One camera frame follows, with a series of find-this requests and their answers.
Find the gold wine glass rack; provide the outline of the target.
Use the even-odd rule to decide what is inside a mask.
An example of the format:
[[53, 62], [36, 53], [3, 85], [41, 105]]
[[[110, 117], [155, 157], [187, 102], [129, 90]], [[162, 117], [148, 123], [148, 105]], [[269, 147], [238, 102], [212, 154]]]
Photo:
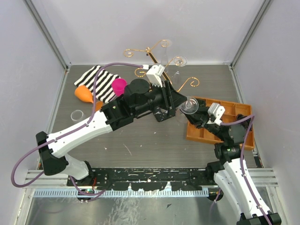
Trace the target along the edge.
[[[129, 58], [129, 57], [132, 57], [132, 56], [134, 55], [134, 52], [145, 52], [146, 55], [149, 56], [149, 57], [151, 58], [151, 60], [153, 61], [153, 63], [156, 65], [156, 64], [159, 64], [159, 63], [158, 63], [157, 59], [154, 57], [154, 55], [153, 55], [153, 53], [152, 53], [152, 50], [153, 50], [157, 45], [160, 45], [160, 42], [161, 42], [161, 40], [158, 41], [156, 44], [154, 44], [151, 48], [150, 48], [150, 47], [146, 47], [144, 50], [138, 50], [138, 49], [126, 49], [126, 50], [123, 52], [123, 54], [124, 54], [125, 57], [128, 57], [128, 58]], [[174, 60], [174, 58], [172, 58], [172, 59], [168, 62], [167, 66], [165, 67], [164, 72], [162, 73], [162, 76], [163, 76], [163, 78], [164, 78], [166, 81], [169, 80], [169, 81], [171, 82], [173, 88], [175, 89], [175, 87], [174, 87], [175, 84], [172, 82], [172, 79], [171, 79], [171, 78], [168, 76], [168, 74], [167, 74], [167, 67], [169, 66], [170, 63], [173, 62], [173, 60]], [[178, 90], [176, 90], [176, 89], [175, 89], [175, 90], [176, 90], [177, 92], [180, 92], [180, 90], [185, 86], [186, 82], [189, 81], [189, 80], [191, 80], [191, 79], [192, 79], [192, 82], [190, 83], [190, 85], [191, 85], [192, 87], [197, 87], [197, 86], [200, 84], [200, 81], [199, 81], [197, 78], [195, 78], [195, 77], [190, 77], [190, 78], [188, 78], [188, 79], [182, 84], [182, 86], [181, 86]]]

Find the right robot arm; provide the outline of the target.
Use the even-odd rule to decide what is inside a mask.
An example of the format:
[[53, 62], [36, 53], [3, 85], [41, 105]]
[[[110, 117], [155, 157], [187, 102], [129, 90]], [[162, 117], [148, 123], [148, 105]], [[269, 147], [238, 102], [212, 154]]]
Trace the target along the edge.
[[196, 128], [204, 128], [217, 136], [214, 152], [217, 161], [206, 166], [206, 180], [217, 184], [232, 208], [239, 225], [279, 225], [282, 219], [270, 210], [259, 194], [244, 159], [245, 142], [252, 128], [254, 115], [238, 116], [234, 122], [223, 122], [225, 108], [219, 103], [201, 106], [198, 99], [188, 97], [179, 107]]

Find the clear round wine glass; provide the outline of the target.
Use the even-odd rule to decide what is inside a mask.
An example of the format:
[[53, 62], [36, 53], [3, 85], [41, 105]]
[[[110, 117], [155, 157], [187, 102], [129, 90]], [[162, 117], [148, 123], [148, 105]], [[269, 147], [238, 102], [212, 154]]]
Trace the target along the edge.
[[187, 100], [177, 108], [175, 118], [179, 123], [187, 123], [187, 116], [196, 113], [198, 108], [198, 101], [194, 97], [187, 97]]

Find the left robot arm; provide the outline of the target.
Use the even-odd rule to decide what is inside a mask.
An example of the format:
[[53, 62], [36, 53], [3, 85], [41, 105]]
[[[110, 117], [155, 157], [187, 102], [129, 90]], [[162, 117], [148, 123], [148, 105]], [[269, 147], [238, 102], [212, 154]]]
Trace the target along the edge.
[[88, 186], [94, 174], [87, 161], [79, 161], [68, 153], [88, 140], [124, 127], [148, 114], [154, 114], [158, 122], [175, 116], [176, 109], [187, 97], [178, 93], [165, 81], [163, 86], [150, 85], [144, 79], [134, 79], [124, 89], [124, 94], [102, 106], [89, 118], [62, 131], [36, 135], [44, 174], [59, 173], [72, 176]]

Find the pink plastic wine glass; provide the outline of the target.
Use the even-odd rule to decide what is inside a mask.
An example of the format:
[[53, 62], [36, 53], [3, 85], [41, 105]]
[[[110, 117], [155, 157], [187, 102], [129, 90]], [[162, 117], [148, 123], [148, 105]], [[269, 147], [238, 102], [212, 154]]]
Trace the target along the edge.
[[111, 86], [115, 95], [119, 97], [124, 94], [125, 87], [127, 86], [127, 81], [122, 78], [118, 78], [112, 82]]

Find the clear champagne flute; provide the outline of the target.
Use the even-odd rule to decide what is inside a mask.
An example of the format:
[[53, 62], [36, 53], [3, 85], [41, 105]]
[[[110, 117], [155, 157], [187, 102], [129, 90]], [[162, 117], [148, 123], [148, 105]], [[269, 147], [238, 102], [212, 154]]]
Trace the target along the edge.
[[167, 50], [168, 48], [172, 45], [172, 41], [169, 39], [163, 39], [160, 42], [161, 46], [161, 59], [160, 59], [160, 64], [162, 64], [164, 67], [167, 66], [169, 60], [168, 60], [168, 53]]
[[181, 81], [180, 70], [182, 67], [186, 66], [188, 60], [184, 56], [175, 56], [173, 62], [176, 66], [176, 72], [172, 77], [172, 82], [174, 84], [179, 84]]

